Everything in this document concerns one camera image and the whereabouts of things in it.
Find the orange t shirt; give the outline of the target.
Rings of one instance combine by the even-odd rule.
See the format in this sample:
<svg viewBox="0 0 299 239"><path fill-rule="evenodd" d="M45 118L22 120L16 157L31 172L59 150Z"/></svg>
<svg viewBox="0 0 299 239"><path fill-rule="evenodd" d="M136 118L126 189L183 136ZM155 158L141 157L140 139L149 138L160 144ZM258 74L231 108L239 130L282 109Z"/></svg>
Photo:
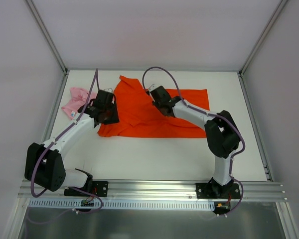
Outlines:
<svg viewBox="0 0 299 239"><path fill-rule="evenodd" d="M136 138L206 138L204 130L183 119L163 116L152 105L140 81L120 76L114 89L117 100L119 123L102 124L100 137Z"/></svg>

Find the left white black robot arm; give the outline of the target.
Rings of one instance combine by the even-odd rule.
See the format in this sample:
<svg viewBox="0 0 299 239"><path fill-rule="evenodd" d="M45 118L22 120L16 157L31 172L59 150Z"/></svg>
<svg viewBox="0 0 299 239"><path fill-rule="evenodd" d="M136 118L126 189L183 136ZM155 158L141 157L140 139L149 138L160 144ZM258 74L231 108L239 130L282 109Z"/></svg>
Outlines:
<svg viewBox="0 0 299 239"><path fill-rule="evenodd" d="M65 156L87 132L101 124L119 122L117 102L112 89L99 90L96 97L79 108L78 114L56 137L32 143L26 156L25 178L30 181L31 194L38 197L34 186L55 192L61 187L87 196L93 189L93 176L80 169L66 169Z"/></svg>

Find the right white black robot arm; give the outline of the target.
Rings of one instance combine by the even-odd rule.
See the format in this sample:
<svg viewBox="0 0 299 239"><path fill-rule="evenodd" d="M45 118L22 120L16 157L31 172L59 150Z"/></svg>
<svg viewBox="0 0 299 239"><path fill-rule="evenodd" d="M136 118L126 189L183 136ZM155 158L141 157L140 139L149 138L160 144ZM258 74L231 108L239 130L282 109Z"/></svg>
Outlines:
<svg viewBox="0 0 299 239"><path fill-rule="evenodd" d="M210 198L226 196L234 183L232 156L241 142L229 112L210 113L181 96L172 97L163 86L152 85L146 93L162 115L185 120L205 131L208 148L214 155L214 174L202 192Z"/></svg>

